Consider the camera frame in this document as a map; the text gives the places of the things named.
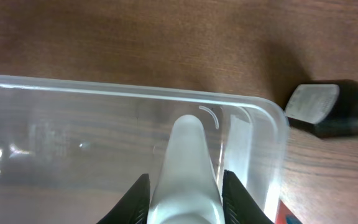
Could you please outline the dark syrup bottle white cap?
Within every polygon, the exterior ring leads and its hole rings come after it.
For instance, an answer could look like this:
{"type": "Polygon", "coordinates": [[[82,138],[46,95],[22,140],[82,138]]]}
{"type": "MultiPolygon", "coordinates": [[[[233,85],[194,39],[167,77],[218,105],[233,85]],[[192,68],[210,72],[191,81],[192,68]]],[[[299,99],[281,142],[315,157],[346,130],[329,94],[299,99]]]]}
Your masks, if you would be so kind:
{"type": "Polygon", "coordinates": [[[298,85],[285,116],[294,128],[321,139],[358,136],[358,82],[323,80],[298,85]]]}

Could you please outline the clear plastic container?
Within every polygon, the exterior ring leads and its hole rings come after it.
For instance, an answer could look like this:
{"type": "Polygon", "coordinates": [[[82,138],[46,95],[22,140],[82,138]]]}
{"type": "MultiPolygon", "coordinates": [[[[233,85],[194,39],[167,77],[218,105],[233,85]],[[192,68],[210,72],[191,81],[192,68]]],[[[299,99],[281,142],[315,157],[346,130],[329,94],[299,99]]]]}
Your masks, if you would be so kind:
{"type": "Polygon", "coordinates": [[[155,184],[174,122],[197,117],[217,184],[233,171],[275,219],[288,122],[253,97],[0,75],[0,223],[96,223],[155,184]]]}

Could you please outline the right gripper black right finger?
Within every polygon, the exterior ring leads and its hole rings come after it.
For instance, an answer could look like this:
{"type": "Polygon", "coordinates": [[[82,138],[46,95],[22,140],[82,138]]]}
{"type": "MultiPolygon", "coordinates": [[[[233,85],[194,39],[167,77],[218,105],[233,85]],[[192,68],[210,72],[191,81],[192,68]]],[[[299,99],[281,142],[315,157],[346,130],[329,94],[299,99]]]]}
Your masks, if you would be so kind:
{"type": "Polygon", "coordinates": [[[229,170],[223,175],[222,199],[225,224],[273,224],[229,170]]]}

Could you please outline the orange tube white cap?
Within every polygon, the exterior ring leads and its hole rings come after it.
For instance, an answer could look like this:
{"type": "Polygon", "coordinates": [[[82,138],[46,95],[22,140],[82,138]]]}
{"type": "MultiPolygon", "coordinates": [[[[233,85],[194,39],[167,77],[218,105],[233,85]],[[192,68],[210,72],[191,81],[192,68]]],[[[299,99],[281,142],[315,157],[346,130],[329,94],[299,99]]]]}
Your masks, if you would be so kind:
{"type": "Polygon", "coordinates": [[[280,200],[275,224],[302,224],[302,222],[280,200]]]}

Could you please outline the white spray bottle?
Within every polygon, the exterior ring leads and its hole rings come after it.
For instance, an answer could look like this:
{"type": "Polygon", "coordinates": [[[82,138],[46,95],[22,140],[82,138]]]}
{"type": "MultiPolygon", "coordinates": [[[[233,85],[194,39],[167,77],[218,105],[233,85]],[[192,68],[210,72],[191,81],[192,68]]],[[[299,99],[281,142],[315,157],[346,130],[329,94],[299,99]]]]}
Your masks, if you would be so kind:
{"type": "Polygon", "coordinates": [[[224,222],[204,127],[183,115],[173,125],[147,223],[224,222]]]}

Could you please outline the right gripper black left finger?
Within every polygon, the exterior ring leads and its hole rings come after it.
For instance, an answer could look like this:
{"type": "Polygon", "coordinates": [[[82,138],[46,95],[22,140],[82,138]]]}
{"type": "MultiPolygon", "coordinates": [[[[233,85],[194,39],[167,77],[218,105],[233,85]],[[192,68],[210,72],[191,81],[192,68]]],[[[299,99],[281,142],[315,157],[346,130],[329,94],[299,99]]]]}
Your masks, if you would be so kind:
{"type": "Polygon", "coordinates": [[[149,205],[150,179],[142,174],[97,224],[146,224],[149,205]]]}

